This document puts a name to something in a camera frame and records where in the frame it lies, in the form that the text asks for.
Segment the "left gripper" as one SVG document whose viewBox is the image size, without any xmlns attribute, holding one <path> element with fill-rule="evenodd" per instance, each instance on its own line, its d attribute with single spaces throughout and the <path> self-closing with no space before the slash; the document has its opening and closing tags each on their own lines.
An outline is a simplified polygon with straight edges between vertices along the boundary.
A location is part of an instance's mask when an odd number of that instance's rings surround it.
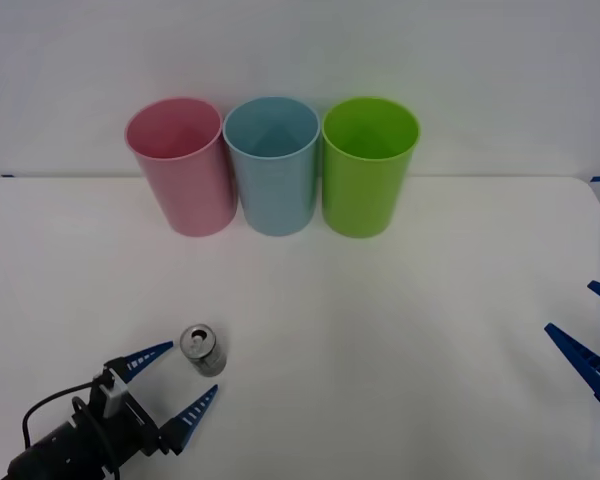
<svg viewBox="0 0 600 480">
<path fill-rule="evenodd" d="M 186 448 L 218 392 L 213 385 L 192 404 L 158 429 L 136 401 L 128 384 L 153 361 L 174 346 L 167 341 L 104 364 L 93 380 L 71 389 L 87 390 L 89 398 L 71 399 L 71 471 L 118 473 L 135 454 L 147 456 L 159 450 L 176 456 Z"/>
</svg>

